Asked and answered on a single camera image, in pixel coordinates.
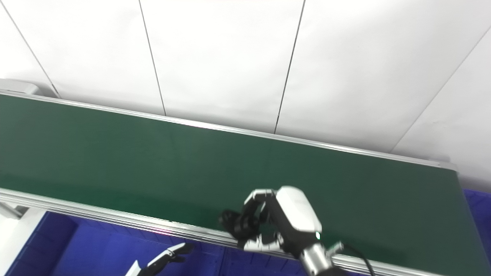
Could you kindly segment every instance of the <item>blue plastic crate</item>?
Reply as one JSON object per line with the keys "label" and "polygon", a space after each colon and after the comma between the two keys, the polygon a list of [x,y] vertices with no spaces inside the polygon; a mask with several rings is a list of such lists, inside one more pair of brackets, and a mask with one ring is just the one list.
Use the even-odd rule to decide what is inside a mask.
{"label": "blue plastic crate", "polygon": [[135,260],[145,266],[166,248],[182,242],[194,243],[193,252],[186,255],[185,263],[170,263],[160,275],[305,276],[296,260],[50,212],[6,275],[123,276]]}
{"label": "blue plastic crate", "polygon": [[464,194],[491,264],[491,194],[474,190],[464,190]]}

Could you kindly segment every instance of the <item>white wall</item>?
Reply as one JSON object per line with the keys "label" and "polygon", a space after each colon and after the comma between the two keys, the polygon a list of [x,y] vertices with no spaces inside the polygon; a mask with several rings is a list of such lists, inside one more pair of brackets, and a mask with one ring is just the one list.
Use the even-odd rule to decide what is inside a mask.
{"label": "white wall", "polygon": [[1,1],[1,78],[449,161],[491,191],[489,0],[306,0],[297,39],[302,0]]}

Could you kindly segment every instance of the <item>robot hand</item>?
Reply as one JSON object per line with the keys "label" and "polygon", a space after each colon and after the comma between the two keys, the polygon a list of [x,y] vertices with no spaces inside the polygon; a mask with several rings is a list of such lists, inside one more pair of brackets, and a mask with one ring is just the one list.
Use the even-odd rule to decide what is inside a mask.
{"label": "robot hand", "polygon": [[180,254],[189,254],[194,248],[193,244],[181,243],[167,248],[157,257],[151,260],[146,268],[141,269],[138,261],[135,261],[126,276],[155,276],[170,262],[182,263],[186,259]]}
{"label": "robot hand", "polygon": [[[259,218],[256,210],[261,206]],[[342,246],[326,250],[321,243],[322,225],[305,194],[290,186],[275,190],[254,190],[245,200],[241,213],[222,212],[222,226],[238,240],[237,246],[246,251],[283,250],[300,260],[309,276],[344,276],[333,265],[331,257]],[[273,224],[277,232],[263,236],[261,223]]]}

